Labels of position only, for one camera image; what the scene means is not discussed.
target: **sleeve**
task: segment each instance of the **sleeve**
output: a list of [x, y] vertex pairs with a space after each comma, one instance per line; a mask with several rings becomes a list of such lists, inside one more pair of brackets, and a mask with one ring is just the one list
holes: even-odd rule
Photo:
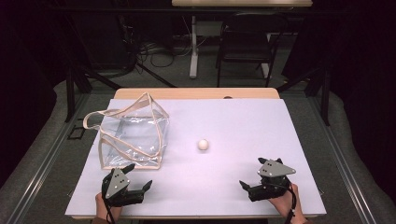
[[92, 221], [92, 224], [108, 224], [108, 222], [104, 219], [99, 218], [99, 217], [95, 217]]

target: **white ball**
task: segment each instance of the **white ball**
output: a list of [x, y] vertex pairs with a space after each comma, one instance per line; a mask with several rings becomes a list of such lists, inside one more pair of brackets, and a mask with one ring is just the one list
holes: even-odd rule
[[198, 142], [198, 148], [201, 150], [207, 150], [209, 148], [209, 143], [206, 141], [206, 139], [203, 139]]

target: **gray carpet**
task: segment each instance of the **gray carpet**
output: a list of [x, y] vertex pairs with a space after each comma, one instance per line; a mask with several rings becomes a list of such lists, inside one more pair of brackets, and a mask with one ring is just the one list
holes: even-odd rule
[[[292, 37], [284, 38], [281, 50], [276, 58], [273, 78], [270, 86], [277, 87], [284, 83], [285, 78], [280, 75], [284, 62], [290, 52]], [[153, 72], [178, 87], [214, 87], [216, 85], [215, 57], [216, 47], [207, 44], [200, 47], [200, 59], [198, 78], [190, 79], [190, 57], [177, 56], [168, 67], [155, 67], [149, 60], [145, 66]], [[165, 62], [168, 56], [158, 54], [154, 62]], [[221, 81], [224, 87], [257, 87], [261, 85], [256, 79], [234, 79], [233, 71], [247, 71], [248, 68], [230, 64], [230, 69], [224, 70], [224, 78]], [[249, 76], [260, 77], [260, 71], [251, 71]], [[148, 73], [135, 69], [131, 74], [112, 78], [113, 81], [124, 87], [166, 87], [163, 83], [150, 76]], [[64, 215], [70, 197], [68, 194], [76, 186], [83, 165], [95, 137], [94, 131], [87, 131], [81, 139], [67, 139], [71, 128], [76, 125], [81, 127], [81, 120], [91, 111], [107, 107], [109, 99], [114, 91], [99, 81], [91, 79], [93, 92], [90, 95], [81, 95], [77, 91], [80, 107], [76, 118], [70, 124], [65, 124], [66, 100], [65, 84], [61, 83], [55, 88], [58, 94], [58, 102], [51, 118], [43, 128], [40, 135], [32, 144], [20, 165], [14, 171], [7, 183], [0, 189], [0, 203], [3, 205], [0, 211], [0, 223], [12, 221], [20, 223], [89, 223], [89, 220], [74, 220]], [[316, 223], [362, 223], [349, 189], [341, 176], [340, 169], [334, 159], [332, 145], [327, 137], [326, 129], [318, 119], [317, 109], [313, 106], [316, 99], [306, 98], [301, 94], [305, 83], [301, 83], [285, 93], [281, 98], [285, 99], [296, 132], [300, 138], [305, 156], [312, 170], [318, 187], [324, 191], [323, 202], [328, 214], [315, 217]], [[331, 95], [330, 103], [330, 131], [333, 133], [338, 146], [342, 149], [346, 161], [353, 176], [361, 188], [368, 206], [375, 216], [376, 223], [394, 223], [396, 209], [394, 204], [375, 184], [364, 164], [359, 160], [353, 144], [351, 143], [350, 130], [344, 113], [342, 102]], [[52, 153], [53, 147], [59, 148], [57, 153]], [[46, 170], [42, 176], [35, 176], [37, 171]], [[31, 190], [30, 184], [37, 183]], [[282, 218], [270, 219], [270, 224], [283, 223]], [[130, 223], [131, 220], [122, 220], [120, 223]]]

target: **dark background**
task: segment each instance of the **dark background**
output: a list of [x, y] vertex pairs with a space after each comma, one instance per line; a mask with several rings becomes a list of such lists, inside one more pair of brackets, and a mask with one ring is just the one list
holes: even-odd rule
[[[109, 1], [83, 1], [111, 7]], [[140, 2], [142, 7], [159, 4], [167, 7], [170, 1]], [[2, 149], [1, 181], [3, 185], [24, 153], [35, 140], [50, 117], [56, 103], [52, 89], [66, 78], [69, 64], [59, 47], [59, 36], [49, 26], [53, 22], [62, 26], [69, 37], [67, 44], [76, 59], [94, 68], [122, 68], [129, 62], [122, 43], [117, 17], [73, 19], [71, 29], [66, 21], [46, 21], [35, 1], [6, 1], [0, 5], [0, 61], [2, 75]], [[67, 0], [61, 4], [80, 4]], [[353, 22], [347, 19], [306, 20], [290, 54], [283, 75], [296, 78], [310, 68], [318, 66], [321, 59], [330, 57], [331, 90], [345, 104], [354, 146], [372, 173], [376, 183], [395, 202], [393, 190], [396, 179], [395, 136], [395, 20], [391, 15], [396, 8], [390, 1], [331, 1], [315, 0], [314, 8], [340, 9], [352, 7], [359, 12]], [[141, 21], [149, 38], [172, 45], [172, 32], [177, 32], [175, 18], [154, 16]], [[340, 26], [348, 24], [347, 30]], [[333, 43], [335, 37], [344, 38], [345, 45]], [[100, 53], [107, 47], [106, 54]]]

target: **gray surface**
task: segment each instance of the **gray surface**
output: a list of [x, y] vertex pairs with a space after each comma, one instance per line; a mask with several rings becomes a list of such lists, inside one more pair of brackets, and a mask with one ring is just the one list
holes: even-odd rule
[[[289, 55], [292, 38], [291, 41], [288, 38], [284, 40], [276, 58], [274, 76], [270, 82], [270, 87], [282, 85], [285, 79], [280, 75], [280, 72]], [[202, 45], [200, 47], [199, 75], [196, 79], [190, 79], [188, 75], [190, 70], [189, 56], [176, 57], [173, 64], [165, 68], [151, 66], [149, 61], [146, 61], [145, 65], [179, 87], [215, 87], [217, 71], [214, 59], [217, 53], [216, 49], [213, 45]], [[158, 58], [164, 57], [161, 55], [156, 57], [156, 60], [166, 59]], [[255, 75], [253, 76], [261, 75], [257, 71], [254, 71], [254, 73]], [[140, 74], [136, 70], [129, 75], [113, 78], [112, 80], [124, 87], [166, 87], [146, 72]], [[221, 83], [224, 86], [257, 87], [259, 82], [249, 79], [242, 81], [239, 79], [227, 79]], [[88, 103], [84, 106], [79, 118], [83, 118], [89, 111], [106, 108], [108, 100], [113, 96], [111, 93], [114, 93], [114, 91], [102, 83], [92, 79], [92, 85], [93, 94], [90, 95]], [[300, 91], [303, 88], [304, 83], [301, 83], [288, 92]], [[58, 93], [58, 102], [51, 118], [20, 162], [20, 165], [0, 189], [0, 204], [7, 205], [2, 206], [0, 210], [0, 223], [6, 223], [11, 216], [20, 198], [28, 188], [30, 180], [34, 178], [36, 170], [49, 153], [52, 144], [64, 126], [66, 116], [65, 84], [61, 83], [55, 89]], [[281, 96], [286, 100], [314, 178], [318, 186], [325, 192], [322, 198], [328, 215], [316, 217], [314, 220], [317, 223], [361, 223], [356, 208], [334, 163], [329, 141], [320, 128], [319, 120], [314, 115], [315, 108], [312, 108], [308, 100], [301, 95], [281, 94]], [[331, 95], [329, 111], [332, 132], [345, 154], [353, 175], [360, 184], [362, 193], [367, 199], [377, 223], [394, 223], [396, 218], [395, 206], [388, 196], [378, 188], [357, 156], [351, 143], [350, 130], [342, 102], [333, 94]], [[76, 124], [81, 126], [81, 121], [78, 120]], [[37, 186], [39, 191], [36, 196], [33, 195], [35, 197], [33, 197], [32, 204], [27, 204], [26, 215], [21, 223], [52, 223], [54, 220], [58, 223], [89, 223], [88, 220], [76, 221], [66, 217], [64, 211], [69, 201], [67, 194], [77, 184], [93, 138], [94, 132], [87, 131], [81, 140], [64, 141], [57, 160], [53, 164], [47, 178], [45, 178], [44, 183], [41, 186]], [[281, 218], [271, 219], [270, 223], [283, 223], [283, 221]], [[123, 220], [122, 223], [129, 223], [129, 221]]]

